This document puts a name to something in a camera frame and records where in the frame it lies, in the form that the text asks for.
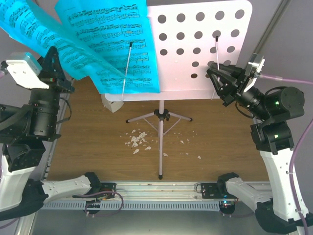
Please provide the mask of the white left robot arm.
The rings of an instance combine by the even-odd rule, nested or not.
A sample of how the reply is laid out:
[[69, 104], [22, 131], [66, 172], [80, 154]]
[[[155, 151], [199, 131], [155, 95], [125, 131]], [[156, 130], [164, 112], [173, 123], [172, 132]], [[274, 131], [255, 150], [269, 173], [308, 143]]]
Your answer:
[[30, 178], [45, 153], [44, 142], [59, 138], [57, 119], [61, 94], [74, 92], [66, 79], [56, 47], [36, 59], [13, 53], [1, 62], [1, 75], [10, 74], [17, 85], [31, 91], [21, 107], [0, 107], [0, 218], [16, 219], [37, 212], [44, 204], [64, 197], [97, 197], [101, 183], [93, 172], [70, 180], [45, 182]]

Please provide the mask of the cyan sheet music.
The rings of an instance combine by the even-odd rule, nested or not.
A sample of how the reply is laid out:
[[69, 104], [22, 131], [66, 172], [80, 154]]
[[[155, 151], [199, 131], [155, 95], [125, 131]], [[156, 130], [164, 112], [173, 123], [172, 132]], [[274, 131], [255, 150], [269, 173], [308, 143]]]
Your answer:
[[60, 0], [62, 25], [121, 72], [91, 72], [100, 94], [159, 93], [157, 57], [144, 0]]
[[62, 68], [76, 80], [93, 75], [123, 77], [119, 70], [30, 0], [2, 0], [0, 27], [12, 39], [41, 56], [55, 47]]

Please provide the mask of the white tripod music stand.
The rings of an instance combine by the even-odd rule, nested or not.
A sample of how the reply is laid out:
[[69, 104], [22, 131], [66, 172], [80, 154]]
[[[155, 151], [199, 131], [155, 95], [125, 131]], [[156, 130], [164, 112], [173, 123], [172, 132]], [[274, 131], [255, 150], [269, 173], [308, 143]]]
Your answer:
[[210, 64], [236, 64], [252, 15], [247, 0], [151, 6], [157, 49], [159, 93], [106, 94], [123, 100], [136, 122], [145, 124], [138, 102], [170, 108], [175, 127], [161, 123], [143, 149], [119, 151], [110, 176], [121, 180], [212, 178], [238, 153], [236, 134], [244, 121], [222, 107], [206, 71]]

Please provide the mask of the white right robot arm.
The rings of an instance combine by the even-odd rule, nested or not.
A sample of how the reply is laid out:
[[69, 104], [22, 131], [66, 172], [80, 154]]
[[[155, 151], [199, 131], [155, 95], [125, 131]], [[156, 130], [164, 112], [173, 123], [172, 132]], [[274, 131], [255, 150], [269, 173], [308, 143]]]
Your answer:
[[234, 103], [249, 111], [258, 122], [251, 125], [251, 137], [268, 173], [272, 194], [262, 196], [238, 174], [227, 173], [217, 180], [221, 198], [235, 196], [255, 214], [258, 224], [268, 233], [290, 234], [303, 228], [308, 234], [313, 224], [297, 182], [294, 143], [288, 120], [304, 114], [304, 94], [296, 87], [280, 86], [262, 93], [248, 83], [257, 68], [244, 70], [234, 65], [212, 63], [207, 75], [224, 106]]

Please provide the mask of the white metronome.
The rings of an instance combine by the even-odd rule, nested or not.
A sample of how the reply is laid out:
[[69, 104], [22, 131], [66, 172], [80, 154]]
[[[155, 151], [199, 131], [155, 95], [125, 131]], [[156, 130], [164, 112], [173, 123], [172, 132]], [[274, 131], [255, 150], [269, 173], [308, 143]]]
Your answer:
[[123, 101], [109, 101], [106, 99], [104, 94], [101, 95], [101, 101], [103, 106], [112, 113], [117, 112], [124, 104]]

